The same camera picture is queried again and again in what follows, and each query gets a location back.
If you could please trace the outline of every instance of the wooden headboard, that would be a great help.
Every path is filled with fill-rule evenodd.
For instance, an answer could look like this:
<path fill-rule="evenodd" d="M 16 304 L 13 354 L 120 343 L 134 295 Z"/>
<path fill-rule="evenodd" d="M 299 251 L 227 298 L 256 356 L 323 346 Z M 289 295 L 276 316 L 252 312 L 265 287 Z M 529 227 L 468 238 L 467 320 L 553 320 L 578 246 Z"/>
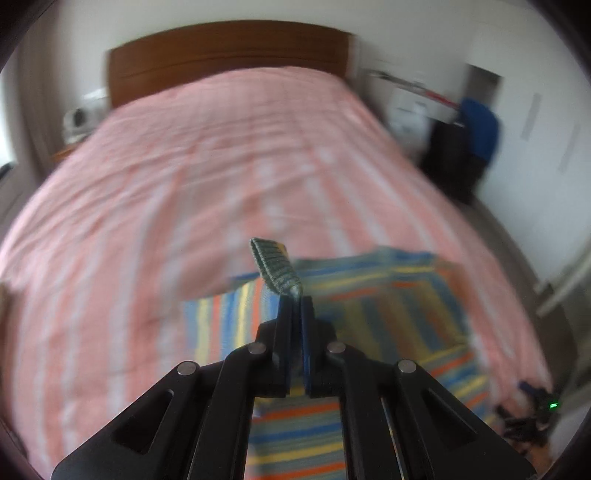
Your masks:
<path fill-rule="evenodd" d="M 352 68 L 354 36 L 329 27 L 271 20 L 216 22 L 167 30 L 109 52 L 115 108 L 161 90 L 253 67 L 298 66 L 341 78 Z"/>

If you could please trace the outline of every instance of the floor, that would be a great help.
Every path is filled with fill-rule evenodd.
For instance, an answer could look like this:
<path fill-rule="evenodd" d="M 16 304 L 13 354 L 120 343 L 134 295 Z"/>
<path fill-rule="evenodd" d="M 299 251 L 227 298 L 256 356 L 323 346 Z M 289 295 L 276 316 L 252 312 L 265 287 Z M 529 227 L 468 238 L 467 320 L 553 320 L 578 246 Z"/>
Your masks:
<path fill-rule="evenodd" d="M 567 384 L 577 360 L 577 346 L 563 308 L 558 307 L 544 318 L 539 318 L 535 313 L 539 297 L 532 288 L 536 282 L 535 275 L 509 235 L 478 201 L 473 206 L 458 207 L 495 254 L 521 299 L 538 334 L 555 392 L 559 393 Z"/>

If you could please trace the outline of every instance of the pink bedspread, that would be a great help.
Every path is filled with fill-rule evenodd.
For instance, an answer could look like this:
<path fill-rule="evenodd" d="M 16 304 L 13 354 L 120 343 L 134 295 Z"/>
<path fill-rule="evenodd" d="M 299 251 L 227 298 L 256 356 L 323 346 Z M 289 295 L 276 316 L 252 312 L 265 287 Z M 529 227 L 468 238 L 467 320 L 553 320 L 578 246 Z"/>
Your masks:
<path fill-rule="evenodd" d="M 550 382 L 495 258 L 339 79 L 228 72 L 114 111 L 4 242 L 4 390 L 42 476 L 186 358 L 178 301 L 252 271 L 252 236 L 294 258 L 382 244 L 461 263 L 493 398 Z"/>

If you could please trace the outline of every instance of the colorful striped blanket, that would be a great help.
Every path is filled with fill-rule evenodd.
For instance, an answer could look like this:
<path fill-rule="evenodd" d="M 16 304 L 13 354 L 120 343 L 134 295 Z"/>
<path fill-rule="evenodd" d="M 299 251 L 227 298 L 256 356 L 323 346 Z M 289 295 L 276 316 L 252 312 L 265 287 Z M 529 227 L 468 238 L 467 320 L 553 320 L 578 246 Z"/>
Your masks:
<path fill-rule="evenodd" d="M 358 257 L 296 261 L 293 267 L 318 318 L 370 358 L 411 358 L 485 421 L 492 421 L 488 378 L 469 347 L 462 272 L 430 253 L 378 248 Z M 279 295 L 258 275 L 226 294 L 184 303 L 188 342 L 199 364 L 223 359 L 276 317 Z M 247 478 L 344 478 L 337 398 L 304 397 L 293 375 L 291 395 L 257 399 Z"/>

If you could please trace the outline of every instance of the bed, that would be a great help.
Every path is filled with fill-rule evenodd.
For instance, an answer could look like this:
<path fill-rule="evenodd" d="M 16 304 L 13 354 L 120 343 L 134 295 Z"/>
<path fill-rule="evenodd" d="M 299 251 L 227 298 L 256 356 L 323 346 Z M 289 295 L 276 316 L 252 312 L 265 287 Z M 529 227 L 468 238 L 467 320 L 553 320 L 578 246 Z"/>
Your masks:
<path fill-rule="evenodd" d="M 6 415 L 43 477 L 186 359 L 179 302 L 252 272 L 253 236 L 294 258 L 390 245 L 462 265 L 493 401 L 519 402 L 521 379 L 551 386 L 496 259 L 347 87 L 354 43 L 236 21 L 111 51 L 113 112 L 0 251 Z"/>

